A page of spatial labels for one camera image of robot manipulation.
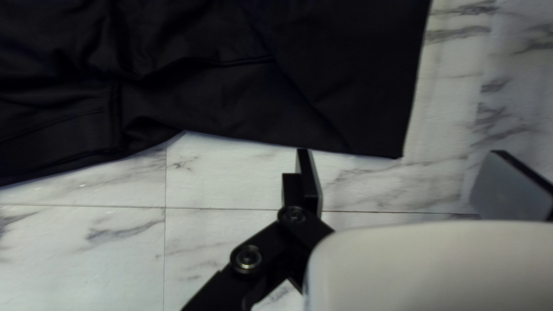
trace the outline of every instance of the marble floor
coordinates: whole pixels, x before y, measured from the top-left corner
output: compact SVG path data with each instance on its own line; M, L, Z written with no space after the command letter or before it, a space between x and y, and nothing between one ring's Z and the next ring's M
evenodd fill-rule
M482 157L553 178L553 2L434 0L401 159L314 151L323 220L475 219ZM273 221L295 149L200 133L0 188L0 310L178 311ZM254 310L301 310L284 283Z
M350 204L368 198L371 182L347 172L362 160L376 171L396 161L320 151L314 158L322 218L336 230L477 217ZM291 147L187 133L129 159L4 187L0 305L178 311L236 245L275 220L281 173L294 167ZM287 282L254 310L301 307Z

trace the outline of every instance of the floor tile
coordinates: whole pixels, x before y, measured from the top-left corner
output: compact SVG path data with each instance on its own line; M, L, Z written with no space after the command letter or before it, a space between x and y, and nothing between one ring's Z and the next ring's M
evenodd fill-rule
M167 148L167 207L278 209L295 148L187 133Z
M167 209L165 311L179 311L241 242L275 220L276 211ZM324 212L336 230L355 226L472 219L474 215ZM302 310L301 295L286 282L259 302L255 311Z
M0 309L163 310L164 209L0 208Z
M1 187L0 203L165 206L165 143L119 161Z

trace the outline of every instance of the white marble tile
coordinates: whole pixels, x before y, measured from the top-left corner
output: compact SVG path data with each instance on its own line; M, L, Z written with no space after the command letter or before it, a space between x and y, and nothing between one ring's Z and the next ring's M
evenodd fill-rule
M505 149L553 179L553 2L499 0L495 5L463 203L493 149Z
M0 203L165 206L165 146L0 188Z
M167 207L279 209L295 149L187 133L167 148Z
M276 219L276 211L167 209L165 311L178 311L218 270L241 242ZM336 230L355 226L464 219L473 215L324 212ZM259 302L255 311L302 310L301 295L286 282Z
M163 310L164 209L0 208L9 311Z

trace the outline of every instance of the black fabric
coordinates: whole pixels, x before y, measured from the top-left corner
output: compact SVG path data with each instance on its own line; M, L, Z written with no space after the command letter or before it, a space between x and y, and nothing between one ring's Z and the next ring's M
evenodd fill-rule
M0 185L181 130L401 157L429 0L0 0Z

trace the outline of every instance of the seam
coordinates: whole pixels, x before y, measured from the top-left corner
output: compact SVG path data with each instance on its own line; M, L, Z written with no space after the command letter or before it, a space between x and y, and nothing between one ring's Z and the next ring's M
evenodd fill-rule
M105 109L101 108L101 109L94 110L94 111L87 112L87 113L83 113L83 114L77 115L77 116L71 116L71 117L65 116L65 117L57 118L57 119L54 119L53 121L50 121L50 122L47 122L47 123L42 123L41 125L26 128L25 130L22 130L22 131L20 131L16 134L7 135L5 137L2 137L2 138L0 138L0 143L8 141L10 139L17 138L17 137L25 136L27 134L30 134L32 132L36 132L36 131L38 131L42 128L49 127L49 126L52 126L52 125L57 124L57 123L66 122L66 121L69 121L69 120L72 120L72 119L75 119L75 118L80 118L80 117L84 117L84 116L88 116L88 115L94 115L94 114L100 113L100 112L105 112Z

